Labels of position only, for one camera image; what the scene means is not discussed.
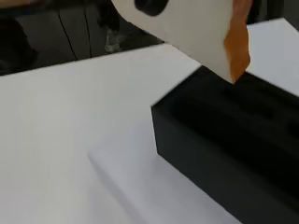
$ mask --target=orange tape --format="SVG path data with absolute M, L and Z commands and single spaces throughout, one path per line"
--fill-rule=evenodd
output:
M 234 0 L 230 30 L 224 40 L 233 82 L 244 74 L 250 64 L 247 16 L 251 6 L 252 0 Z

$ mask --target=black foam insert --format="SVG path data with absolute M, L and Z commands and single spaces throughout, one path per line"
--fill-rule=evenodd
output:
M 201 67 L 152 114 L 158 153 L 242 222 L 299 223 L 296 96 L 250 74 L 232 85 Z

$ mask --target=cable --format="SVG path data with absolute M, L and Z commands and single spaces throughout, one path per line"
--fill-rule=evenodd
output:
M 59 9 L 57 9 L 57 15 L 58 15 L 58 18 L 59 18 L 59 22 L 60 22 L 60 24 L 61 24 L 62 27 L 63 27 L 65 36 L 66 36 L 66 38 L 67 38 L 69 48 L 71 48 L 71 50 L 72 50 L 72 52 L 73 52 L 73 55 L 74 55 L 74 57 L 75 57 L 75 60 L 77 61 L 78 58 L 77 58 L 76 53 L 75 53 L 75 51 L 74 51 L 74 49 L 73 49 L 73 47 L 72 47 L 72 43 L 71 43 L 71 41 L 70 41 L 70 39 L 69 39 L 69 37 L 68 37 L 68 34 L 67 34 L 66 30 L 65 30 L 64 23 L 63 23 L 63 21 L 62 21 L 62 17 L 61 17 L 61 15 L 60 15 L 60 10 L 59 10 Z
M 83 12 L 84 12 L 84 18 L 85 18 L 85 22 L 86 22 L 86 29 L 87 29 L 87 36 L 88 36 L 88 45 L 89 45 L 89 50 L 90 50 L 90 58 L 93 57 L 93 53 L 92 53 L 92 45 L 91 45 L 91 32 L 90 32 L 90 26 L 88 24 L 88 20 L 87 20 L 87 13 L 86 13 L 86 5 L 85 5 L 85 1 L 83 0 Z

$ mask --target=black box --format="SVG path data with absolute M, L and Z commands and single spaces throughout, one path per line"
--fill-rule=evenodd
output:
M 200 67 L 152 117 L 158 153 L 241 222 L 299 223 L 297 97 Z

